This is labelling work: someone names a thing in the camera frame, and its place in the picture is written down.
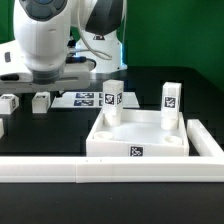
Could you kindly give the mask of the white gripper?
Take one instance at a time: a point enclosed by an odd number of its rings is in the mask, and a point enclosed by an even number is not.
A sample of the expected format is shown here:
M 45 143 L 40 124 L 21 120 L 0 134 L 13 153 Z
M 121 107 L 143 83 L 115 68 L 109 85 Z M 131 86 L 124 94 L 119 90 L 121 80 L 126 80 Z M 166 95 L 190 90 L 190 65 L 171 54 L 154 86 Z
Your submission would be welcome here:
M 0 94 L 85 89 L 90 85 L 90 72 L 95 67 L 93 59 L 68 56 L 58 80 L 36 84 L 33 74 L 23 64 L 18 42 L 13 40 L 0 44 Z

